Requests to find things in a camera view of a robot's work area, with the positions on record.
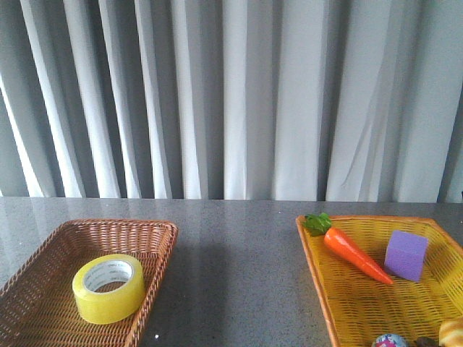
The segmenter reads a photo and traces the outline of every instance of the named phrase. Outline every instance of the yellow tape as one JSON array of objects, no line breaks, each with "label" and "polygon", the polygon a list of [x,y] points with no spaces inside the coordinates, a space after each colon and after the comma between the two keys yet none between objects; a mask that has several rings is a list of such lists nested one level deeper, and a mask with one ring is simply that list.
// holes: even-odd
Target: yellow tape
[{"label": "yellow tape", "polygon": [[[96,291],[105,284],[125,282],[106,293]],[[95,324],[123,320],[140,307],[145,297],[140,262],[126,254],[110,254],[85,264],[72,281],[80,316]]]}]

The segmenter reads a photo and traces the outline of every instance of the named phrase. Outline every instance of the granite surface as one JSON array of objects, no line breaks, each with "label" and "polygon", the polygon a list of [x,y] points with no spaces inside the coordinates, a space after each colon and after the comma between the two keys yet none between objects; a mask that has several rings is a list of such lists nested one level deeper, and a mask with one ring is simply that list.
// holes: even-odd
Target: granite surface
[{"label": "granite surface", "polygon": [[463,244],[463,204],[0,197],[0,286],[61,223],[179,226],[141,346],[329,346],[294,219],[307,213],[435,219]]}]

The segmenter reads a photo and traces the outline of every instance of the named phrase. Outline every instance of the foam block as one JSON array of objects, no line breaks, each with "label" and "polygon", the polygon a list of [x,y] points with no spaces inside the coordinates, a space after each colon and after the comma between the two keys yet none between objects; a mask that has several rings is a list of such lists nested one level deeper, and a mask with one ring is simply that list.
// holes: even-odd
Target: foam block
[{"label": "foam block", "polygon": [[427,248],[425,237],[395,230],[389,239],[384,269],[391,275],[418,282]]}]

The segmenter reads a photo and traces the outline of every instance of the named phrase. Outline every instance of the wicker basket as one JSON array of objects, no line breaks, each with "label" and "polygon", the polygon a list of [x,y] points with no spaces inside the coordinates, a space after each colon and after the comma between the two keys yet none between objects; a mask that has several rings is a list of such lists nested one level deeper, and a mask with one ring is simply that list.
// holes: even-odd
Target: wicker basket
[{"label": "wicker basket", "polygon": [[394,277],[385,286],[326,249],[323,237],[311,237],[296,219],[307,262],[335,347],[370,347],[384,333],[438,339],[443,320],[463,314],[463,251],[427,218],[333,216],[333,226],[346,232],[378,264],[384,263],[393,230],[427,237],[429,246],[420,282]]},{"label": "wicker basket", "polygon": [[[0,346],[137,346],[177,234],[173,223],[162,220],[62,224],[0,290]],[[93,325],[77,312],[72,279],[87,262],[112,253],[139,259],[146,297],[128,318]]]}]

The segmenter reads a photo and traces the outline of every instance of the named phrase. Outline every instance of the green carrot top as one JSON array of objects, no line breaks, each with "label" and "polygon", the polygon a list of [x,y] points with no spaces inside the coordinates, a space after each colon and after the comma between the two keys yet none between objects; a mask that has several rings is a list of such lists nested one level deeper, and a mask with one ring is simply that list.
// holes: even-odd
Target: green carrot top
[{"label": "green carrot top", "polygon": [[325,235],[331,227],[331,220],[328,214],[306,215],[302,225],[309,231],[311,236]]}]

